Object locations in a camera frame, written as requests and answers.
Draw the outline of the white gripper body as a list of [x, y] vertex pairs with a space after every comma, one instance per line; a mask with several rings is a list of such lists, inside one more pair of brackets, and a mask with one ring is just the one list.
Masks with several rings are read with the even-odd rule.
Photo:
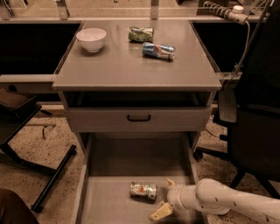
[[167, 201], [175, 210], [200, 209], [196, 195], [196, 185], [174, 185], [167, 193]]

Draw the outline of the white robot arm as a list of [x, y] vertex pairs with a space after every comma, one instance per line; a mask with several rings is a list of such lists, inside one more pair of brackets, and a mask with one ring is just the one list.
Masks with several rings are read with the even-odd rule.
[[167, 201], [161, 201], [150, 214], [151, 221], [159, 221], [176, 210], [193, 209], [209, 214], [235, 210], [261, 224], [280, 224], [279, 199], [237, 191], [211, 178], [203, 178], [196, 185], [176, 184], [169, 178], [167, 183]]

